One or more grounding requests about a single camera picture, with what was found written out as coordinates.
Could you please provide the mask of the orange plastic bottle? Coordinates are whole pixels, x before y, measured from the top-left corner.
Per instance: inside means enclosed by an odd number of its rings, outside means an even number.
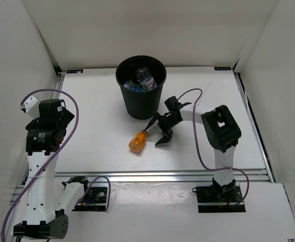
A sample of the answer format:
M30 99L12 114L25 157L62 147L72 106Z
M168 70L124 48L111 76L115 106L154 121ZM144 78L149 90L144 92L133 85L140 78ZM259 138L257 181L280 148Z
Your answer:
M148 132L146 130L141 130L129 142L129 149L134 153L139 153L147 140Z

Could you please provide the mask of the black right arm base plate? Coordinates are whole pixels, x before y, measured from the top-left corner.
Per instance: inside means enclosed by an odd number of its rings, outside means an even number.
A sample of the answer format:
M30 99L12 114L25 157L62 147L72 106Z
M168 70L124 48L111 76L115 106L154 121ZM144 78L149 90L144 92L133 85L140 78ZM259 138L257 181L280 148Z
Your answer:
M220 196L218 191L211 186L194 187L192 192L197 195L199 213L244 213L246 212L242 202L240 186Z

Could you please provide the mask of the clear bottle with printed label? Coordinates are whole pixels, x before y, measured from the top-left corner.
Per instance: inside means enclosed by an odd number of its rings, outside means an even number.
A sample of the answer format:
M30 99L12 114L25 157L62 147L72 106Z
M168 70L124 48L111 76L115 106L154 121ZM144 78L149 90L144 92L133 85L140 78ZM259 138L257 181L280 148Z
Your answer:
M144 91L151 91L157 88L156 81L147 67L137 69L135 71L135 76Z

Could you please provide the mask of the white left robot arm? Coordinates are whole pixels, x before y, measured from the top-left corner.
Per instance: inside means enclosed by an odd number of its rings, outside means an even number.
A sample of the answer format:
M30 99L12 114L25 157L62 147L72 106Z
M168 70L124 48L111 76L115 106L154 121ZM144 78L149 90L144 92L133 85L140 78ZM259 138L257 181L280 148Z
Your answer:
M13 235L26 239L63 239L69 227L69 213L77 200L86 202L92 190L81 181L64 183L62 196L54 199L54 175L61 145L67 141L67 126L74 115L60 99L28 97L22 110L32 121L26 126L28 179L26 210L13 228Z

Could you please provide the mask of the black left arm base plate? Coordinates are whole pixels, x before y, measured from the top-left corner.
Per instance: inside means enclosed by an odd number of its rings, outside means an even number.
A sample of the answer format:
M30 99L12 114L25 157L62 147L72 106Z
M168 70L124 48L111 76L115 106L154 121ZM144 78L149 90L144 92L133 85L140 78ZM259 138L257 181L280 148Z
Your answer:
M103 212L106 210L108 187L92 186L85 198L77 204L73 211Z

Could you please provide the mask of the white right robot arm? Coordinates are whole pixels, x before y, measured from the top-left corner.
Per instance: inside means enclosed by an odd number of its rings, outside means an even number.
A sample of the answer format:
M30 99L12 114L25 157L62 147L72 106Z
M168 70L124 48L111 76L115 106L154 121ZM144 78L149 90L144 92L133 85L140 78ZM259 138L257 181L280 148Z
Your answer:
M225 201L235 188L233 156L242 135L241 129L225 105L214 109L204 109L186 102L170 106L168 113L164 115L156 113L145 130L157 123L162 131L162 138L155 144L157 146L168 143L172 138L172 128L183 121L193 123L193 133L200 163L205 170L214 172L212 178L212 195L214 199L220 202ZM204 127L207 140L214 150L214 168L207 167L202 160L196 124L201 124Z

